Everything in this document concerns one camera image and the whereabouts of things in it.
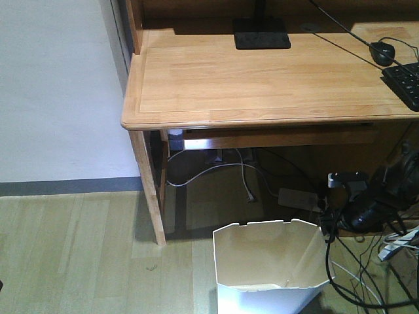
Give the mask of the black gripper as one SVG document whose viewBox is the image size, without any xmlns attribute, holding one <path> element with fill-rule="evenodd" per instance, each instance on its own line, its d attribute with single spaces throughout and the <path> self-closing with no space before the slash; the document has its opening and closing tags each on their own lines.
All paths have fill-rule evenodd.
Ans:
<svg viewBox="0 0 419 314">
<path fill-rule="evenodd" d="M 368 188 L 343 188 L 346 202 L 340 208 L 328 205 L 329 188 L 319 193 L 319 223 L 324 234 L 337 234 L 339 230 L 358 234 L 379 232 L 383 224 L 398 219 L 398 198 L 394 195 Z"/>
</svg>

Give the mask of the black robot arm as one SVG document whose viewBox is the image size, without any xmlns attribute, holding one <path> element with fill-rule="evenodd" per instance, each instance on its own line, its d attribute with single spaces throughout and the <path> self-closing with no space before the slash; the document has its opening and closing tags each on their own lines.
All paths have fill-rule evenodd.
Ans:
<svg viewBox="0 0 419 314">
<path fill-rule="evenodd" d="M 403 236 L 407 229 L 400 212 L 418 203 L 418 150 L 405 141 L 396 163 L 380 166 L 372 177 L 360 171 L 330 173 L 327 187 L 344 188 L 347 199 L 339 209 L 320 201 L 319 222 L 323 235 L 329 237 L 326 242 L 333 242 L 339 230 L 378 233 L 385 225 Z"/>
</svg>

